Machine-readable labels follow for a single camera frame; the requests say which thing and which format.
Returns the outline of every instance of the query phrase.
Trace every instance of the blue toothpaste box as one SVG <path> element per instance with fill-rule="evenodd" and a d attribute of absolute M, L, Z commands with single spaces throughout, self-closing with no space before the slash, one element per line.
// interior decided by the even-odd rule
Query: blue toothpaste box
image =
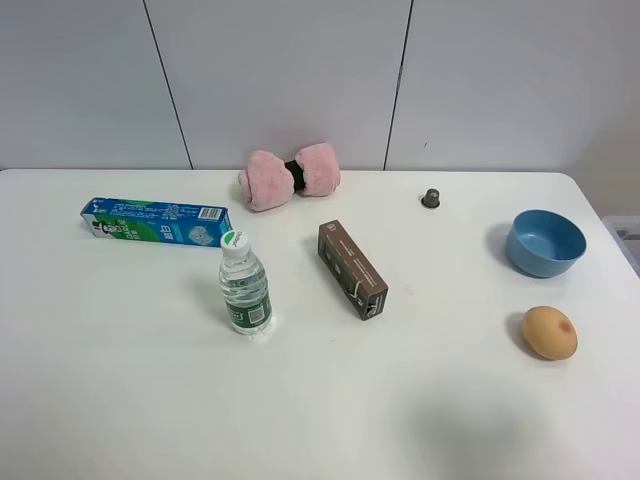
<path fill-rule="evenodd" d="M 224 207 L 94 198 L 80 213 L 96 237 L 219 247 L 231 230 Z"/>

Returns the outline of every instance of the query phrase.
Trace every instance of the green bottle label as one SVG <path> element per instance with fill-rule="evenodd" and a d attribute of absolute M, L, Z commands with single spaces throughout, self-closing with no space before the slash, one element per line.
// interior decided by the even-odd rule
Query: green bottle label
<path fill-rule="evenodd" d="M 227 302 L 227 310 L 231 321 L 241 328 L 255 328 L 266 322 L 271 316 L 271 300 L 269 292 L 262 300 L 250 307 L 236 307 Z"/>

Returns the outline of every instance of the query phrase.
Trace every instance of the white bottle cap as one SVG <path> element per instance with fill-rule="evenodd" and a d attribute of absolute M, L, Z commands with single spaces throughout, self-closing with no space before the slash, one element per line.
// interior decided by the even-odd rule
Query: white bottle cap
<path fill-rule="evenodd" d="M 251 250 L 249 236 L 240 230 L 229 230 L 220 242 L 222 254 L 229 258 L 242 258 Z"/>

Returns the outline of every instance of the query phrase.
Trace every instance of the small metal cap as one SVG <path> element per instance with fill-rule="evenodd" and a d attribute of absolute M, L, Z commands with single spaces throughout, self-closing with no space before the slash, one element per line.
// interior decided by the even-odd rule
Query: small metal cap
<path fill-rule="evenodd" d="M 420 203 L 422 203 L 423 207 L 427 207 L 427 208 L 439 207 L 440 192 L 437 191 L 435 188 L 430 188 L 429 190 L 427 190 L 427 193 L 425 194 L 425 196 L 422 197 L 422 200 L 420 200 Z"/>

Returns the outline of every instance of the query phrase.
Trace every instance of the small brown box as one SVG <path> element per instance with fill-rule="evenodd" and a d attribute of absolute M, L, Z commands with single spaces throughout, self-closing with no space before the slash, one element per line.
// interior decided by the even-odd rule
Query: small brown box
<path fill-rule="evenodd" d="M 339 221 L 320 225 L 318 255 L 362 320 L 382 313 L 389 287 Z"/>

